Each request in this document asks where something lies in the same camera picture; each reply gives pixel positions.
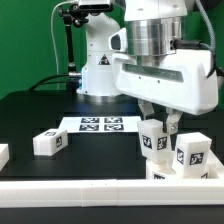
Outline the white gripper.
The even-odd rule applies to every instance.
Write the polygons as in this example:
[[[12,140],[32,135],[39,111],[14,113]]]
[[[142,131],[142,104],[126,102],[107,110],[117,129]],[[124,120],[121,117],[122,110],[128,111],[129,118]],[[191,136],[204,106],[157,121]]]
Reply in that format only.
[[[178,132],[183,112],[201,115],[217,106],[217,76],[208,76],[211,67],[208,50],[177,50],[154,67],[138,65],[134,57],[124,53],[112,56],[115,86],[119,92],[139,99],[144,120],[154,115],[152,103],[169,107],[163,123],[163,131],[169,135]]]

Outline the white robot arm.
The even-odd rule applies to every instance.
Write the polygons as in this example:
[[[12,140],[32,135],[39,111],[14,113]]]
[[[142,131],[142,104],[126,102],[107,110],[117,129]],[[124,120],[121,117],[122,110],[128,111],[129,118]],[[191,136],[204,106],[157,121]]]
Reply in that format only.
[[[167,108],[165,131],[183,113],[218,104],[214,48],[184,35],[186,16],[200,0],[81,0],[89,13],[82,89],[90,96],[125,94],[144,117]]]

